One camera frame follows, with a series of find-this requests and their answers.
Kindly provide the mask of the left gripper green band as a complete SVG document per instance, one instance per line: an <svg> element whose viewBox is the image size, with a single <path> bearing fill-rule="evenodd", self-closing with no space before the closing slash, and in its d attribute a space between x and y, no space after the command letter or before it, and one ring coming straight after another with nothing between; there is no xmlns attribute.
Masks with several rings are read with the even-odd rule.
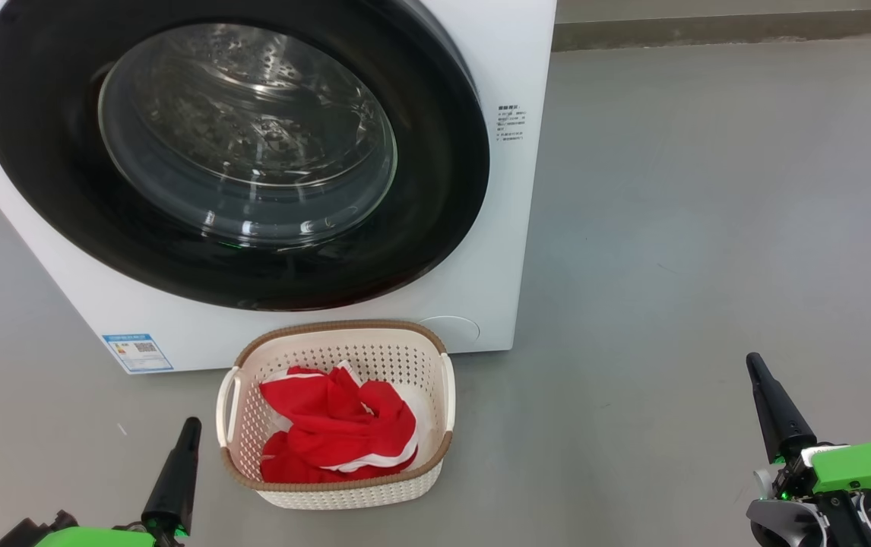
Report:
<svg viewBox="0 0 871 547"><path fill-rule="evenodd" d="M0 539L0 546L177 546L178 537L164 536L190 533L201 430L201 420L195 416L183 423L141 512L141 522L81 526L71 514L59 511L51 523L20 520Z"/></svg>

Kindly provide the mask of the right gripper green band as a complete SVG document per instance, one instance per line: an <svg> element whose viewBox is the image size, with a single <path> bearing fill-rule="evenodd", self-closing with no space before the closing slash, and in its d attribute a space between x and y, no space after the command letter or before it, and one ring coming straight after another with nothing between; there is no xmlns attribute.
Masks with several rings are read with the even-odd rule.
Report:
<svg viewBox="0 0 871 547"><path fill-rule="evenodd" d="M871 442L820 442L759 353L746 356L756 416L771 464L770 498L807 501L829 492L871 492Z"/></svg>

